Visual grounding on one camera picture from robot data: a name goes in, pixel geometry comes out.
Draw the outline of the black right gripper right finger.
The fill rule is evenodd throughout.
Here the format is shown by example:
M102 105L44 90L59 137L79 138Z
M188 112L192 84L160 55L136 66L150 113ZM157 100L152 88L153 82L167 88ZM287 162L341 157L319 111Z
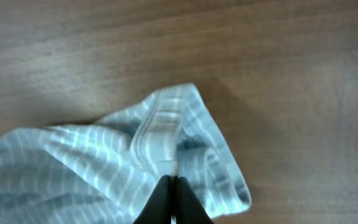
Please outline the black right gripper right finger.
M184 177L175 177L175 201L175 217L178 224L213 224Z

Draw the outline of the light blue striped shorts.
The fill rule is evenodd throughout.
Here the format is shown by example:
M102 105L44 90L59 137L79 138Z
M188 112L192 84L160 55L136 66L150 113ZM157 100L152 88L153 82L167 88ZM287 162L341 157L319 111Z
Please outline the light blue striped shorts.
M164 175L186 178L211 218L252 204L194 84L162 88L92 124L0 137L0 223L132 223Z

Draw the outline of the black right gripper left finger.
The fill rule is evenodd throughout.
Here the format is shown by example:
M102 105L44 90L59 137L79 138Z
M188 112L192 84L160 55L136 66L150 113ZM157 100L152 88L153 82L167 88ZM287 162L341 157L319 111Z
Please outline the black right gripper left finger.
M133 224L171 224L171 189L171 177L161 177Z

